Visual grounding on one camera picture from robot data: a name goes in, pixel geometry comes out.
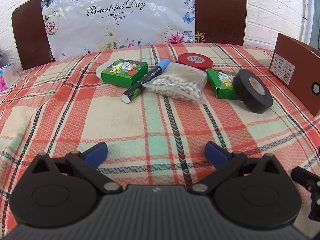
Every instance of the white brick wall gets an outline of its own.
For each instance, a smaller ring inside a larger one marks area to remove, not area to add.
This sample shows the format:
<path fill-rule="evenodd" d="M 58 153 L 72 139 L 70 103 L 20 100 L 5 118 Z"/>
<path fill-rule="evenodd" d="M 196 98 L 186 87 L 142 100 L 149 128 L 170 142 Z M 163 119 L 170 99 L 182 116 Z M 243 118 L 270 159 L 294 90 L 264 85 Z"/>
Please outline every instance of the white brick wall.
<path fill-rule="evenodd" d="M 16 62 L 19 71 L 22 67 L 13 36 L 11 15 L 15 8 L 26 1 L 28 0 L 0 0 L 0 52 L 4 55 L 2 63 Z"/>
<path fill-rule="evenodd" d="M 299 38 L 303 0 L 248 0 L 244 45 L 274 49 L 278 33 Z"/>
<path fill-rule="evenodd" d="M 27 0 L 0 0 L 0 52 L 4 63 L 21 63 L 12 32 L 11 15 Z M 278 32 L 298 38 L 303 0 L 248 0 L 244 44 L 273 49 Z"/>

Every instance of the tissue box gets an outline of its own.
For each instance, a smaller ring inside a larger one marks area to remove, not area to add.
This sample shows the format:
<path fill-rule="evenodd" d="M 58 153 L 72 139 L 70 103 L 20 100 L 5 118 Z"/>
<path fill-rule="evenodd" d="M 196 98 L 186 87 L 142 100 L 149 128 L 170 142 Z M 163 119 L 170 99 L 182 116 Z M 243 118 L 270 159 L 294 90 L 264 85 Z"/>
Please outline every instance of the tissue box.
<path fill-rule="evenodd" d="M 130 88 L 147 73 L 148 63 L 119 59 L 101 72 L 101 79 L 105 83 Z"/>
<path fill-rule="evenodd" d="M 0 68 L 0 92 L 11 87 L 19 78 L 15 63 Z"/>
<path fill-rule="evenodd" d="M 236 76 L 234 72 L 206 69 L 208 81 L 211 89 L 220 99 L 240 100 L 232 85 L 232 80 Z"/>

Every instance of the qr code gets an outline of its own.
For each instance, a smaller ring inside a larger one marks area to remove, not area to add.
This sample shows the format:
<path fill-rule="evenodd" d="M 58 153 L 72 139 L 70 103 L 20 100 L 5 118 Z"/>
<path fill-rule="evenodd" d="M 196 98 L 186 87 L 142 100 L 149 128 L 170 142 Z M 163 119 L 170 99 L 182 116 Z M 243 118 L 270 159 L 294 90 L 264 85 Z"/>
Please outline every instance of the qr code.
<path fill-rule="evenodd" d="M 289 76 L 287 76 L 287 74 L 284 74 L 284 76 L 283 76 L 283 80 L 284 80 L 284 81 L 286 81 L 286 82 L 288 82 L 288 80 L 289 80 Z"/>

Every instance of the blue marker cap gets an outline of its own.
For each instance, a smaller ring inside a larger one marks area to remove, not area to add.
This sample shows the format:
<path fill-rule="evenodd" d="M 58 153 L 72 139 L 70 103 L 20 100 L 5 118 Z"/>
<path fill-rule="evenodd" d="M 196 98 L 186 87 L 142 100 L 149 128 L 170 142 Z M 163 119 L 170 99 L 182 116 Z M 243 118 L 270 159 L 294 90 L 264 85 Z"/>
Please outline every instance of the blue marker cap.
<path fill-rule="evenodd" d="M 161 60 L 156 66 L 159 66 L 162 69 L 162 72 L 167 68 L 169 65 L 170 60 L 168 58 Z"/>

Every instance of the pink flower print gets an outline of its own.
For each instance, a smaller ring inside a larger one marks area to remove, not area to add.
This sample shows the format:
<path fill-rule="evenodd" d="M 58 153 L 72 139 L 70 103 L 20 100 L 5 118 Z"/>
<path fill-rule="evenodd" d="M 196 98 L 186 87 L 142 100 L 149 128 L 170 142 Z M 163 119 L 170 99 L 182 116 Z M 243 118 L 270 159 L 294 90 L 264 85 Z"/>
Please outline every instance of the pink flower print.
<path fill-rule="evenodd" d="M 169 44 L 183 43 L 183 39 L 184 39 L 184 34 L 178 31 L 177 33 L 171 34 L 171 37 L 168 39 L 168 43 Z"/>
<path fill-rule="evenodd" d="M 57 26 L 54 22 L 46 22 L 44 26 L 47 34 L 49 35 L 53 35 L 57 31 Z"/>
<path fill-rule="evenodd" d="M 5 84 L 4 78 L 0 77 L 0 92 L 8 89 L 7 85 Z"/>

